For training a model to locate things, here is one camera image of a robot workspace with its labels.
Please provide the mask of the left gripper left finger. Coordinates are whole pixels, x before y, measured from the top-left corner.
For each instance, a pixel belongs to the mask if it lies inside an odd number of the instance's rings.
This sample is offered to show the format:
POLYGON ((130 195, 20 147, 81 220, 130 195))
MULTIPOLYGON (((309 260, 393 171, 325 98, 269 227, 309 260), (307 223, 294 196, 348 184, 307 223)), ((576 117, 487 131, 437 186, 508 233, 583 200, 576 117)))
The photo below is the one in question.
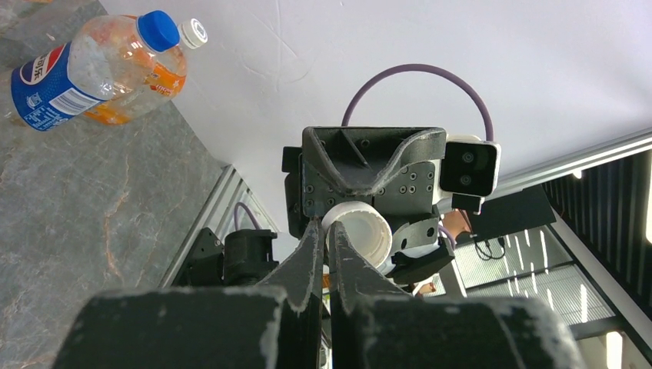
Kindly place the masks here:
POLYGON ((255 286, 274 293, 278 308, 262 338, 267 368, 319 368, 324 231, 309 221, 298 246, 255 286))

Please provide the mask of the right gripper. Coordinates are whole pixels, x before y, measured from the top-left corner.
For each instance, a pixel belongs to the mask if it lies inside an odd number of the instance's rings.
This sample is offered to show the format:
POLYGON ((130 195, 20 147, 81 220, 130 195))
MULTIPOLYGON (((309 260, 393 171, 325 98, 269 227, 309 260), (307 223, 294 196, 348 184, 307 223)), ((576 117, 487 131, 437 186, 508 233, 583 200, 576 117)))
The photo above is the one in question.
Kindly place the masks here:
POLYGON ((429 280, 454 260, 433 197, 442 128, 308 127, 284 148, 289 232, 343 224, 352 248, 395 284, 429 280))

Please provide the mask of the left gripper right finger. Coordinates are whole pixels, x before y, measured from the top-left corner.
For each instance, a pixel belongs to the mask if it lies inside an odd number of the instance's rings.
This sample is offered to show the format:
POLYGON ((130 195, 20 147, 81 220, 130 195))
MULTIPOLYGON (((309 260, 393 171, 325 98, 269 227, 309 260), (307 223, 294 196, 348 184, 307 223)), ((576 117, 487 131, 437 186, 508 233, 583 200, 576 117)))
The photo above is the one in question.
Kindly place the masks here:
POLYGON ((382 311, 408 294, 354 249, 340 221, 329 227, 328 253, 334 367, 389 368, 394 358, 382 311))

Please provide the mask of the white bottle cap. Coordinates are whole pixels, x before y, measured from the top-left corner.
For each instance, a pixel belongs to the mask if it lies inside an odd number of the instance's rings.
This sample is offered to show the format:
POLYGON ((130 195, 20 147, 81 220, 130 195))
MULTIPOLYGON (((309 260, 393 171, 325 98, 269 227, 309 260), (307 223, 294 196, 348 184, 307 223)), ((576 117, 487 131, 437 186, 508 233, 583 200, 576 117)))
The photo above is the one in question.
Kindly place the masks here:
POLYGON ((346 201, 335 205, 321 221, 324 231, 336 221, 344 225, 353 248, 374 267, 387 259, 393 234, 385 218, 371 205, 361 201, 346 201))

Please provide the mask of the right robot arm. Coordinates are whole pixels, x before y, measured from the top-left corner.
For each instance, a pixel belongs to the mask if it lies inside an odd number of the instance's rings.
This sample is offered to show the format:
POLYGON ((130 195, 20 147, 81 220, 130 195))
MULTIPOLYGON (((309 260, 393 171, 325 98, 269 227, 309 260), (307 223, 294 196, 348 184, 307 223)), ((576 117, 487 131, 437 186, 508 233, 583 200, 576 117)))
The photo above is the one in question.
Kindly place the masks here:
MULTIPOLYGON (((321 232, 341 222, 356 252, 375 267, 409 246, 435 244, 435 162, 446 143, 442 128, 306 128, 301 145, 283 151, 290 235, 302 238, 312 221, 321 232)), ((173 282, 255 284, 278 265, 277 236, 257 224, 224 237, 203 228, 173 282)))

